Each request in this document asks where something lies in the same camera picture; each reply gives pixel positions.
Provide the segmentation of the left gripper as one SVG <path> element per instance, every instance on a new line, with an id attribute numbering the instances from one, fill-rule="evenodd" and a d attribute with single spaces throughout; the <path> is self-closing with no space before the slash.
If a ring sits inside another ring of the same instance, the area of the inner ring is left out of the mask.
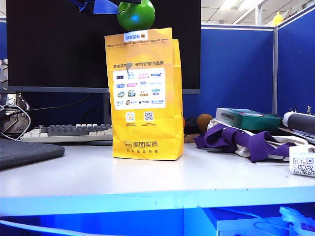
<path id="1" fill-rule="evenodd" d="M 83 11 L 88 4 L 87 0 L 69 0 L 70 3 L 74 4 L 79 11 Z M 118 14 L 128 9 L 119 10 L 119 7 L 114 4 L 111 0 L 95 0 L 93 14 Z"/>

